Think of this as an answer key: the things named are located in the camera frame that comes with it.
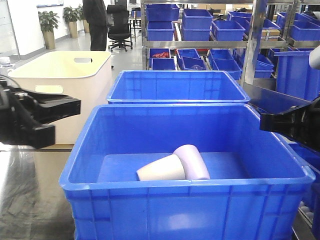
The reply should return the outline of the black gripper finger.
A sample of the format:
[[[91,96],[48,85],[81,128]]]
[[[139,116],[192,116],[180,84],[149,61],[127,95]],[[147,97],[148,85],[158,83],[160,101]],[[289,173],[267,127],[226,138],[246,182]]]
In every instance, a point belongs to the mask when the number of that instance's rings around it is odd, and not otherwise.
[[[259,129],[279,133],[311,150],[319,150],[320,98],[277,114],[261,114]]]

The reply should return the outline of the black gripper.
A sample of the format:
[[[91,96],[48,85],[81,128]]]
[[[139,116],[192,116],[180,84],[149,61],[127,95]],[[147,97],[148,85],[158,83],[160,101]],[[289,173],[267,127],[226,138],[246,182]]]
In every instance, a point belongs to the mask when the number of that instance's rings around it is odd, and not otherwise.
[[[81,113],[81,100],[64,94],[24,90],[23,105],[18,88],[0,81],[0,142],[35,149],[56,143],[56,127],[49,123]]]

